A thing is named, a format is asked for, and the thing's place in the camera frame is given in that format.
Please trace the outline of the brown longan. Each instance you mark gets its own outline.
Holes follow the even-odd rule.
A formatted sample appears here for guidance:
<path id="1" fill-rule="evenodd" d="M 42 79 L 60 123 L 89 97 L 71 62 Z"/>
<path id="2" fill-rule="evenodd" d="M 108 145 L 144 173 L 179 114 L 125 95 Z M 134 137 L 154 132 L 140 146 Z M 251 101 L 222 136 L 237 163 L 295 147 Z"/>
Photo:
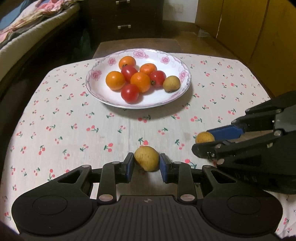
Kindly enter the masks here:
<path id="1" fill-rule="evenodd" d="M 181 86 L 181 82 L 177 76 L 169 76 L 163 82 L 163 89 L 165 92 L 175 92 Z"/>
<path id="2" fill-rule="evenodd" d="M 214 141 L 215 141 L 215 137 L 210 132 L 200 132 L 195 137 L 196 144 L 209 143 Z"/>
<path id="3" fill-rule="evenodd" d="M 140 146 L 135 151 L 134 158 L 147 172 L 153 172 L 159 168 L 159 153 L 150 146 Z"/>

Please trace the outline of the brown longan front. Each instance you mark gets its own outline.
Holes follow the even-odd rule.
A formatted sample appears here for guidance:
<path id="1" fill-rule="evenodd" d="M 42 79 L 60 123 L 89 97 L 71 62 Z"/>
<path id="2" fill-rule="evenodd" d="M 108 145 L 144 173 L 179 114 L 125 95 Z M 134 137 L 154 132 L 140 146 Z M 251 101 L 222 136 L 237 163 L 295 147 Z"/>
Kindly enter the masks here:
<path id="1" fill-rule="evenodd" d="M 159 153 L 150 146 L 140 146 L 135 151 L 134 158 L 147 172 L 153 172 L 159 168 Z"/>

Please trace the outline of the brown longan top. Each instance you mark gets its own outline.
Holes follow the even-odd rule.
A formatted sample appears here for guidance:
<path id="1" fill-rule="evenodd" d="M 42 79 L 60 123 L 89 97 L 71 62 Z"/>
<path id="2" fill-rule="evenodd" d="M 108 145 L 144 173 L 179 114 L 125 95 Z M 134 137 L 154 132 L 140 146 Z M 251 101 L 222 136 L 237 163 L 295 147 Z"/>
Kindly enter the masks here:
<path id="1" fill-rule="evenodd" d="M 169 76 L 163 82 L 163 89 L 165 92 L 175 92 L 181 86 L 181 82 L 177 76 Z"/>

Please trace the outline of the large red tomato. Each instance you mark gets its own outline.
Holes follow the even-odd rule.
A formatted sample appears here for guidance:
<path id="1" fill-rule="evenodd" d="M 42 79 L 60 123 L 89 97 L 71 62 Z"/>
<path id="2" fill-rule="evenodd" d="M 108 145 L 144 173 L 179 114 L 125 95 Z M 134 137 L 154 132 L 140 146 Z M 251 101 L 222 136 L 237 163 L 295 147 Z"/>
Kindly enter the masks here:
<path id="1" fill-rule="evenodd" d="M 127 103 L 134 103 L 139 97 L 139 90 L 136 85 L 128 84 L 121 90 L 121 97 Z"/>

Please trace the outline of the orange mid table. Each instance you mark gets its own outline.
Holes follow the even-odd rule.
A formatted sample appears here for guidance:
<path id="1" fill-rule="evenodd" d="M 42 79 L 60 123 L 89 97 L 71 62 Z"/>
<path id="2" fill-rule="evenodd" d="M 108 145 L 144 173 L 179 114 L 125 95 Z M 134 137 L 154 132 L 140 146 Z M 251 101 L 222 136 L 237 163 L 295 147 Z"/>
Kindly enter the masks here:
<path id="1" fill-rule="evenodd" d="M 130 83 L 136 85 L 141 93 L 145 93 L 151 88 L 149 76 L 141 72 L 135 73 L 131 77 Z"/>

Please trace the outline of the small orange pile front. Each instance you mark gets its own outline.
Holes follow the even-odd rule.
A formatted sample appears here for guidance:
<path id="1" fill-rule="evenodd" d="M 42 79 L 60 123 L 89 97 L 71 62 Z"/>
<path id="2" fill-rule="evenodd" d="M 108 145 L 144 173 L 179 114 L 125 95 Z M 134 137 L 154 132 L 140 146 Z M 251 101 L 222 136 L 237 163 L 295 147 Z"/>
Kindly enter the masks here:
<path id="1" fill-rule="evenodd" d="M 151 73 L 157 71 L 157 67 L 152 63 L 145 63 L 140 67 L 139 71 L 146 75 L 150 75 Z"/>

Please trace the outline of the cherry print tablecloth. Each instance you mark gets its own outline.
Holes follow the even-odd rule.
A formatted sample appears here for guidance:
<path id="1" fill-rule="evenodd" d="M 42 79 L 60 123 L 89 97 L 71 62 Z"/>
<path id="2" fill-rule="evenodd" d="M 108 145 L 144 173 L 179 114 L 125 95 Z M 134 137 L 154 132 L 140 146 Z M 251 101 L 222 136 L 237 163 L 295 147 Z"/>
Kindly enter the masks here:
<path id="1" fill-rule="evenodd" d="M 159 70 L 191 79 L 179 99 L 143 110 L 103 104 L 86 88 L 86 77 L 104 81 L 95 60 L 50 71 L 32 96 L 16 126 L 1 180 L 1 221 L 15 229 L 13 202 L 24 192 L 83 165 L 100 168 L 121 161 L 140 146 L 151 146 L 174 161 L 200 168 L 205 160 L 191 151 L 199 132 L 229 124 L 246 109 L 269 100 L 253 73 L 240 61 L 172 54 L 156 61 Z"/>

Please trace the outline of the wooden wardrobe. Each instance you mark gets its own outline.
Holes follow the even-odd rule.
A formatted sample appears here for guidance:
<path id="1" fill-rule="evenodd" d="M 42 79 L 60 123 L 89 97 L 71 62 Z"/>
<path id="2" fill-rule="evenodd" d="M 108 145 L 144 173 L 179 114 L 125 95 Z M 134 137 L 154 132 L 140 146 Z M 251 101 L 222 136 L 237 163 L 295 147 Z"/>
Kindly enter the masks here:
<path id="1" fill-rule="evenodd" d="M 195 23 L 272 95 L 295 90 L 295 1 L 199 1 Z"/>

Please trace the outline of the white floral plate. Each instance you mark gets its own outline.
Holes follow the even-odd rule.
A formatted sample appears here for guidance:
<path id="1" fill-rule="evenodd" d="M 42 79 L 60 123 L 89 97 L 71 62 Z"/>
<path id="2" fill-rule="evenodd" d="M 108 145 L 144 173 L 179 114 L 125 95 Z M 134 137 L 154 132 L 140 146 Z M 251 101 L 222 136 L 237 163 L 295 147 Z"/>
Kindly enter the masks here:
<path id="1" fill-rule="evenodd" d="M 191 85 L 189 68 L 172 54 L 128 49 L 95 63 L 86 76 L 88 91 L 104 104 L 124 109 L 162 106 Z"/>

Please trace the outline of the low wooden stool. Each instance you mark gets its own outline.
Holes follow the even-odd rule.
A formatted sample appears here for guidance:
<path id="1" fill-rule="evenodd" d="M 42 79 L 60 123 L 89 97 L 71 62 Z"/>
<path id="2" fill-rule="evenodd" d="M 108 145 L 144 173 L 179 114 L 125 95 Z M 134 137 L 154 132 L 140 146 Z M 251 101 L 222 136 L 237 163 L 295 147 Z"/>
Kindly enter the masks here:
<path id="1" fill-rule="evenodd" d="M 168 53 L 183 53 L 179 42 L 167 38 L 136 38 L 101 42 L 93 55 L 93 59 L 106 57 L 112 53 L 127 49 L 155 49 Z"/>

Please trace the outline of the dark wooden nightstand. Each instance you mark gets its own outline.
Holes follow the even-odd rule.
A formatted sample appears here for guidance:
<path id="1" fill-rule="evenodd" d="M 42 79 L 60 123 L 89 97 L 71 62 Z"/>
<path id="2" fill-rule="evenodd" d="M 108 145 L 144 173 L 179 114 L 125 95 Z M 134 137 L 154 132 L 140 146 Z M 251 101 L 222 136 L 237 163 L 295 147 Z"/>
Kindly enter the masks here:
<path id="1" fill-rule="evenodd" d="M 159 38 L 164 1 L 86 1 L 91 35 L 98 41 Z"/>

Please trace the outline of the bed with pink quilt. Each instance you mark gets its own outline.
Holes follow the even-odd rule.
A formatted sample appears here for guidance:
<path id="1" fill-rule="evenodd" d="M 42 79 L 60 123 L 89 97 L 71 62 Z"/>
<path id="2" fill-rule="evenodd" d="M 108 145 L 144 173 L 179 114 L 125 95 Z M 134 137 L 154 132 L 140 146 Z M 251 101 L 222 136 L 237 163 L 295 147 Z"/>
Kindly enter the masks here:
<path id="1" fill-rule="evenodd" d="M 23 1 L 1 19 L 1 79 L 53 29 L 80 9 L 79 1 Z"/>

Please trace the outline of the wall power socket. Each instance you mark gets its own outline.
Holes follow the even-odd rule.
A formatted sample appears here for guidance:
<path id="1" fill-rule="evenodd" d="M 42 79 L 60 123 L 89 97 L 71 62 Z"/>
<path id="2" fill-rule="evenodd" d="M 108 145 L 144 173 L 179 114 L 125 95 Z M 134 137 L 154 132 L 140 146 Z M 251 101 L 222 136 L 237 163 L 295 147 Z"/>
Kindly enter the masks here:
<path id="1" fill-rule="evenodd" d="M 175 13 L 183 13 L 184 5 L 183 4 L 171 4 Z"/>

